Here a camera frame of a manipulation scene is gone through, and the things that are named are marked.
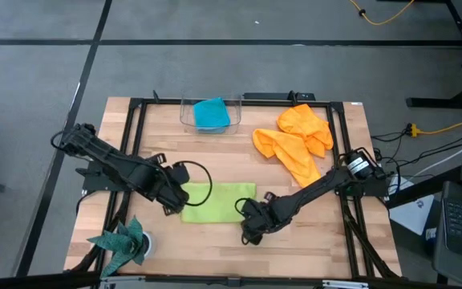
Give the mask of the green microfiber towel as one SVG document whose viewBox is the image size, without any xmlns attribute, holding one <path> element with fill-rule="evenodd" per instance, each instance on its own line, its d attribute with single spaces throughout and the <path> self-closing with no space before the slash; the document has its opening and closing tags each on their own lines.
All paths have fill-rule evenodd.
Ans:
<svg viewBox="0 0 462 289">
<path fill-rule="evenodd" d="M 208 199 L 200 206 L 186 205 L 180 213 L 185 223 L 238 223 L 244 218 L 239 213 L 242 198 L 256 198 L 254 183 L 214 183 Z"/>
</svg>

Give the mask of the white metal bracket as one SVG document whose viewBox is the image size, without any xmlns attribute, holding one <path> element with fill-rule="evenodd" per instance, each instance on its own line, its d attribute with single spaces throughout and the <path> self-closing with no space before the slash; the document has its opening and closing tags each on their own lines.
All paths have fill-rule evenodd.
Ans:
<svg viewBox="0 0 462 289">
<path fill-rule="evenodd" d="M 322 281 L 322 287 L 324 289 L 369 289 L 368 283 L 326 279 Z"/>
</svg>

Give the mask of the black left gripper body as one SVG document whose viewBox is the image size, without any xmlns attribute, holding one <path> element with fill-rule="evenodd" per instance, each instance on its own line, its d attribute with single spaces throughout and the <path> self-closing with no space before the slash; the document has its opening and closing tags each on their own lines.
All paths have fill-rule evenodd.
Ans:
<svg viewBox="0 0 462 289">
<path fill-rule="evenodd" d="M 152 192 L 160 204 L 171 209 L 177 203 L 188 202 L 188 194 L 179 185 L 169 186 L 166 181 L 157 182 Z"/>
</svg>

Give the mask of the blue microfiber towel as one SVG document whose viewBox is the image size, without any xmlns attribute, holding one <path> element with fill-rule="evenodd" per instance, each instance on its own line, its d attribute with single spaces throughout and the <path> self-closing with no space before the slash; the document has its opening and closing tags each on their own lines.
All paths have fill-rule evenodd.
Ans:
<svg viewBox="0 0 462 289">
<path fill-rule="evenodd" d="M 193 105 L 196 130 L 203 133 L 223 133 L 230 125 L 229 114 L 222 98 L 203 100 Z"/>
</svg>

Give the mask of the white cardboard box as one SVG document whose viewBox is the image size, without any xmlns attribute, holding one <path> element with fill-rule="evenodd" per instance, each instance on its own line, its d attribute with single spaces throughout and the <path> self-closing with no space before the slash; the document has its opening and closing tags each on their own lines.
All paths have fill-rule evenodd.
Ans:
<svg viewBox="0 0 462 289">
<path fill-rule="evenodd" d="M 414 234 L 423 236 L 435 230 L 438 218 L 434 209 L 435 197 L 428 195 L 416 201 L 389 209 L 390 219 Z"/>
</svg>

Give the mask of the white plant pot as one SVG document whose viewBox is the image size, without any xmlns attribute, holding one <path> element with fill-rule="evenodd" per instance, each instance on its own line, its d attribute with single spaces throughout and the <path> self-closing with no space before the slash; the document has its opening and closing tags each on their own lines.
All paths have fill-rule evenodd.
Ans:
<svg viewBox="0 0 462 289">
<path fill-rule="evenodd" d="M 150 232 L 143 231 L 142 241 L 141 252 L 143 253 L 144 259 L 151 258 L 156 251 L 156 240 Z"/>
</svg>

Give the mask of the black aluminium table frame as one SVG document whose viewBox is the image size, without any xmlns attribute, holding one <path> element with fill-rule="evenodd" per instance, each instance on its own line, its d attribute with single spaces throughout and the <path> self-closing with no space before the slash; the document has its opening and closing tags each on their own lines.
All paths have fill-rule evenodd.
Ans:
<svg viewBox="0 0 462 289">
<path fill-rule="evenodd" d="M 300 186 L 276 158 L 265 158 L 253 145 L 257 128 L 278 130 L 279 115 L 291 107 L 289 100 L 259 100 L 247 104 L 241 96 L 220 96 L 226 102 L 230 126 L 223 133 L 199 133 L 193 123 L 193 104 L 147 104 L 138 154 L 149 157 L 165 153 L 169 164 L 190 160 L 201 163 L 213 183 L 254 183 L 256 197 L 271 191 L 278 196 L 298 191 Z M 119 146 L 124 132 L 126 107 L 131 98 L 110 97 L 98 129 L 100 137 Z M 373 145 L 362 103 L 344 102 L 337 108 L 312 108 L 326 121 L 332 111 L 336 136 L 334 148 L 345 152 L 344 136 L 352 149 L 364 147 L 373 156 Z M 338 109 L 343 107 L 344 120 Z M 93 247 L 86 239 L 102 232 L 109 191 L 92 194 L 81 202 L 64 269 L 78 265 Z M 400 275 L 399 258 L 388 212 L 375 197 L 362 197 L 361 208 L 349 201 L 352 212 L 363 210 L 369 242 L 389 268 Z M 152 257 L 143 265 L 133 261 L 119 273 L 130 275 L 251 278 L 348 279 L 352 276 L 347 237 L 339 196 L 331 191 L 304 206 L 281 231 L 267 234 L 259 245 L 243 245 L 238 223 L 185 223 L 180 214 L 165 216 L 156 202 L 131 193 L 126 220 L 137 217 L 156 241 Z"/>
</svg>

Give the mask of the green artificial plant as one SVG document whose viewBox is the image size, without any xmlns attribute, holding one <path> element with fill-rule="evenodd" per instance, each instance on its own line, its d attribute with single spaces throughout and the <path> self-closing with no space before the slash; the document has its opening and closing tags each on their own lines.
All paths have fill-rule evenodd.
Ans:
<svg viewBox="0 0 462 289">
<path fill-rule="evenodd" d="M 148 243 L 144 241 L 142 225 L 136 217 L 129 222 L 128 226 L 119 222 L 116 233 L 105 230 L 102 235 L 87 240 L 113 253 L 111 261 L 100 274 L 101 278 L 112 275 L 130 261 L 141 265 L 148 249 Z"/>
</svg>

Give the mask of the clear plastic bin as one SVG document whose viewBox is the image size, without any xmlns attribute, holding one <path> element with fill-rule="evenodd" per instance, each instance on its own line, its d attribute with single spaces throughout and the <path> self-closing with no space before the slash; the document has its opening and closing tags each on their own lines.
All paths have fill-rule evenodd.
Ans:
<svg viewBox="0 0 462 289">
<path fill-rule="evenodd" d="M 225 102 L 230 125 L 223 133 L 203 133 L 196 130 L 193 105 L 203 100 L 222 98 Z M 242 96 L 239 94 L 224 94 L 219 96 L 182 96 L 180 101 L 180 122 L 184 125 L 187 132 L 192 134 L 233 134 L 237 131 L 241 123 L 241 104 Z"/>
</svg>

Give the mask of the orange microfiber towel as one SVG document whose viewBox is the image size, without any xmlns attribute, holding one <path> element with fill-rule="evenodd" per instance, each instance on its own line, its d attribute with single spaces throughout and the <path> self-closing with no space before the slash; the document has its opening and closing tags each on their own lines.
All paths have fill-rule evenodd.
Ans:
<svg viewBox="0 0 462 289">
<path fill-rule="evenodd" d="M 255 129 L 253 144 L 266 158 L 276 157 L 305 188 L 322 177 L 301 137 L 269 129 Z"/>
<path fill-rule="evenodd" d="M 317 157 L 324 158 L 326 151 L 334 147 L 329 123 L 317 117 L 308 104 L 287 109 L 277 118 L 277 124 L 283 132 L 301 137 Z"/>
</svg>

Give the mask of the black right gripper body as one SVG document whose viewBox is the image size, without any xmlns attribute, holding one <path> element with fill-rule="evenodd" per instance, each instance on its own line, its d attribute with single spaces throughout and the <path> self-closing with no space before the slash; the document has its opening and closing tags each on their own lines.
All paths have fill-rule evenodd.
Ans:
<svg viewBox="0 0 462 289">
<path fill-rule="evenodd" d="M 270 206 L 252 198 L 244 198 L 239 213 L 243 217 L 241 228 L 246 233 L 273 233 L 283 227 L 271 212 Z"/>
</svg>

